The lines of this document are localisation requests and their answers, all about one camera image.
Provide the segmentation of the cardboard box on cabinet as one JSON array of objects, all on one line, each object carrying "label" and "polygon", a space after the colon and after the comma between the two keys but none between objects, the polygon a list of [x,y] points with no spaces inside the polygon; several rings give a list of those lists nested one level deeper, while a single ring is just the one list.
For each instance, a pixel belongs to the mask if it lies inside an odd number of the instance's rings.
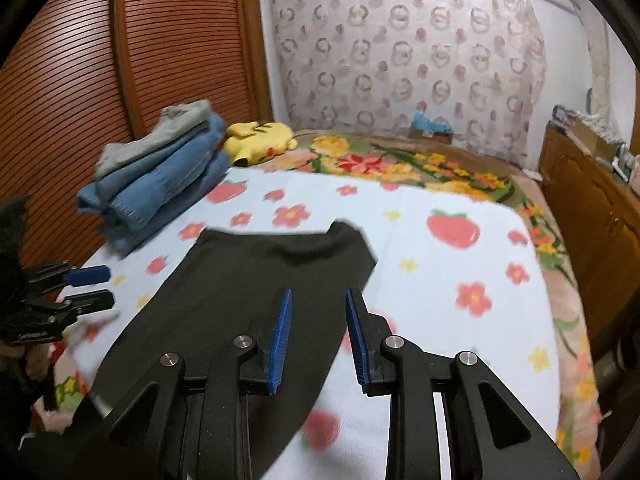
[{"label": "cardboard box on cabinet", "polygon": [[570,133],[578,146],[593,158],[600,157],[607,162],[612,162],[617,152],[617,143],[608,142],[599,136],[593,128],[577,118],[570,128]]}]

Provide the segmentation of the teal folded garment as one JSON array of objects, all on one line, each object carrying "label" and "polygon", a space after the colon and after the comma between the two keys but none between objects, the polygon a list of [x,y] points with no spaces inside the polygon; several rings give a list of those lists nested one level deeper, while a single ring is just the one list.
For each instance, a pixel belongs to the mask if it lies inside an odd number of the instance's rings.
[{"label": "teal folded garment", "polygon": [[94,172],[94,184],[99,200],[109,202],[137,178],[147,174],[184,144],[207,130],[208,122],[201,122],[164,145],[152,145],[150,141],[142,145],[142,141],[136,141],[133,148],[126,145],[117,153],[103,157]]}]

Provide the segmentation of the white strawberry flower blanket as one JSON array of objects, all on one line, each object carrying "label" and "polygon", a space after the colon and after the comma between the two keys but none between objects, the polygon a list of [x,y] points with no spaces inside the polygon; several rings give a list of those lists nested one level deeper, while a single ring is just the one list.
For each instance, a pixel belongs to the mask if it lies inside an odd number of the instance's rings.
[{"label": "white strawberry flower blanket", "polygon": [[475,352],[540,426],[560,414],[559,359],[546,282],[524,222],[506,207],[460,194],[355,178],[233,168],[205,197],[127,257],[99,249],[112,272],[111,310],[78,322],[67,352],[79,378],[102,388],[104,358],[129,325],[170,326],[208,344],[240,317],[221,295],[263,294],[280,271],[257,245],[326,234],[343,222],[339,274],[372,259],[363,299],[421,349]]}]

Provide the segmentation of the wooden louvered wardrobe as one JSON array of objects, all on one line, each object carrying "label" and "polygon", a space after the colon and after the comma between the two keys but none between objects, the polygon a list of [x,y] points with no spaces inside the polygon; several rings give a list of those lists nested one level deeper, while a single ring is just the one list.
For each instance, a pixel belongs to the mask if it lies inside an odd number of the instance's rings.
[{"label": "wooden louvered wardrobe", "polygon": [[75,196],[102,148],[199,99],[271,117],[259,0],[1,0],[1,194],[29,199],[24,263],[86,260],[102,240]]}]

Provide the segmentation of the patterned lace curtain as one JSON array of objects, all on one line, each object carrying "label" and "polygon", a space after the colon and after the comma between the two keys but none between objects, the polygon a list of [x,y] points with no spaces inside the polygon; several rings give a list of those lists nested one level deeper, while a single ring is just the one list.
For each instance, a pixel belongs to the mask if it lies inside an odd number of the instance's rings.
[{"label": "patterned lace curtain", "polygon": [[528,0],[266,0],[297,129],[406,136],[441,117],[454,145],[514,165],[546,79]]}]

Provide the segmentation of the floral brown bedspread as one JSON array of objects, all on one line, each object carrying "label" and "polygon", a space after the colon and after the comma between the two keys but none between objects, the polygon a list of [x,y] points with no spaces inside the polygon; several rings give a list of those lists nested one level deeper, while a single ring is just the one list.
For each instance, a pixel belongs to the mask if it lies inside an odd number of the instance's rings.
[{"label": "floral brown bedspread", "polygon": [[[320,133],[304,134],[296,151],[250,169],[398,183],[511,209],[524,222],[550,301],[560,378],[559,421],[551,435],[582,478],[600,474],[601,414],[582,300],[559,228],[533,180],[495,159],[453,148],[390,148],[378,140]],[[58,412],[47,417],[49,427],[67,422],[91,386],[79,378],[68,355],[69,331],[51,351]]]}]

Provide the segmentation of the grey folded garment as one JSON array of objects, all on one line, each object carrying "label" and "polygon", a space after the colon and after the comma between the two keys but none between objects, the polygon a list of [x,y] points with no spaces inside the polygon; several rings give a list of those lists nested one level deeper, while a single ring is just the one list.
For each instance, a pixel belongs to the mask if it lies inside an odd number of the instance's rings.
[{"label": "grey folded garment", "polygon": [[128,143],[106,144],[94,167],[94,176],[102,179],[163,148],[173,148],[190,140],[206,128],[212,111],[209,100],[164,107],[155,127],[143,138]]}]

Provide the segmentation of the blue denim jeans folded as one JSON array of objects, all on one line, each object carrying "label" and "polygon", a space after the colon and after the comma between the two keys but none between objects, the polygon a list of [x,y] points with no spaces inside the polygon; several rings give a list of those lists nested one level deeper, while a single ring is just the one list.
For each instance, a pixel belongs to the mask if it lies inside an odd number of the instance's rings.
[{"label": "blue denim jeans folded", "polygon": [[129,255],[222,181],[229,159],[220,147],[226,125],[215,113],[208,130],[175,151],[147,174],[101,202],[93,182],[76,195],[77,209],[101,219],[99,231],[113,252]]}]

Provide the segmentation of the black pants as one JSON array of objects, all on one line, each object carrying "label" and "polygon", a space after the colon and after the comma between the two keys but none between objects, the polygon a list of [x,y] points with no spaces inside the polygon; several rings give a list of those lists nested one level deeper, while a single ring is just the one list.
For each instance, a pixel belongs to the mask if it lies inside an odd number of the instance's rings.
[{"label": "black pants", "polygon": [[250,400],[253,471],[262,476],[316,403],[346,330],[345,294],[363,289],[374,266],[361,232],[344,222],[310,234],[206,230],[112,344],[92,392],[114,406],[163,353],[210,358],[291,289],[282,385],[271,400]]}]

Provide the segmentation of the wooden sideboard cabinet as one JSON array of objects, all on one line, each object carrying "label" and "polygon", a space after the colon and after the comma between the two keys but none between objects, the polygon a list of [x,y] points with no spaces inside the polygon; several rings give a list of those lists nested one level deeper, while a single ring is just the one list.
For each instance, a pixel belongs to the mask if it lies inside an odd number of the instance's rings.
[{"label": "wooden sideboard cabinet", "polygon": [[551,127],[544,135],[539,172],[570,256],[591,350],[598,356],[639,304],[639,199]]}]

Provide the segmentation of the yellow Pikachu plush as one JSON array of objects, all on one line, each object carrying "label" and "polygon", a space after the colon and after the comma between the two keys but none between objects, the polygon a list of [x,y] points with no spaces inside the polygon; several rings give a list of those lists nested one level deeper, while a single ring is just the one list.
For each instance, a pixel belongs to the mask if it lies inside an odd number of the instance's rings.
[{"label": "yellow Pikachu plush", "polygon": [[297,145],[293,130],[283,122],[237,122],[227,128],[221,148],[231,166],[249,167],[296,150]]}]

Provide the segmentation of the blue packet cardboard box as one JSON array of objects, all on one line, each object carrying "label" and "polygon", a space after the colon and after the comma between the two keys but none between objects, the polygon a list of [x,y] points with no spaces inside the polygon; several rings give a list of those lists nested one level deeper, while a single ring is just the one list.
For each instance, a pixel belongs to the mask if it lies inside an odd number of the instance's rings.
[{"label": "blue packet cardboard box", "polygon": [[416,112],[413,115],[410,130],[410,139],[431,139],[443,144],[450,145],[454,140],[454,130],[446,119],[437,117],[428,118],[423,112]]}]

